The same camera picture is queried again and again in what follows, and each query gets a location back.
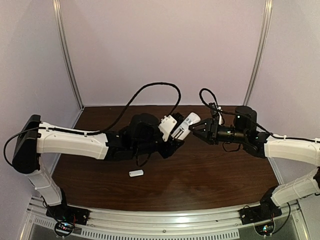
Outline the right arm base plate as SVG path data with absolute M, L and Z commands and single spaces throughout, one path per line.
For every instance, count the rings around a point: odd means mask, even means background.
M 238 212 L 242 225 L 272 220 L 273 218 L 282 215 L 282 211 L 279 207 L 270 206 L 267 203 L 257 206 L 246 205 Z

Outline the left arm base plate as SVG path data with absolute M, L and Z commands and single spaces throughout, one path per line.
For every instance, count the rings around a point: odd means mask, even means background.
M 58 221 L 85 226 L 89 219 L 90 211 L 69 205 L 48 206 L 46 216 Z

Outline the white battery cover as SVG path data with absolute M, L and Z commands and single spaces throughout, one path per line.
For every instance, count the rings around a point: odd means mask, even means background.
M 144 175 L 144 171 L 142 169 L 130 171 L 129 176 L 131 178 L 140 177 Z

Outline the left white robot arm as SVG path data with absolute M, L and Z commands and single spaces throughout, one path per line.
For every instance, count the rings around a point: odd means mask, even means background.
M 60 128 L 32 115 L 16 136 L 12 167 L 28 177 L 44 198 L 48 212 L 57 219 L 71 214 L 64 191 L 56 185 L 43 163 L 41 154 L 58 153 L 85 156 L 104 161 L 126 161 L 158 152 L 167 159 L 184 144 L 188 123 L 179 113 L 158 120 L 149 113 L 136 114 L 119 131 L 85 131 Z

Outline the white remote control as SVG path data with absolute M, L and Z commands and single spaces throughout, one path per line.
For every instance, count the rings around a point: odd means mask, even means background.
M 182 128 L 182 135 L 181 135 L 181 141 L 183 141 L 191 132 L 189 130 L 189 126 L 195 123 L 200 122 L 201 118 L 199 115 L 197 115 L 194 112 L 191 112 L 184 120 L 183 122 L 177 127 Z

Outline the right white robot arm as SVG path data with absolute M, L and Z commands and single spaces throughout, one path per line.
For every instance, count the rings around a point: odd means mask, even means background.
M 281 158 L 315 166 L 310 173 L 289 183 L 270 188 L 260 200 L 265 211 L 272 211 L 293 200 L 320 193 L 320 141 L 276 135 L 257 123 L 257 112 L 248 106 L 237 106 L 231 115 L 233 125 L 222 124 L 225 111 L 209 105 L 211 117 L 198 122 L 188 120 L 194 136 L 210 145 L 239 144 L 248 154 L 258 158 Z

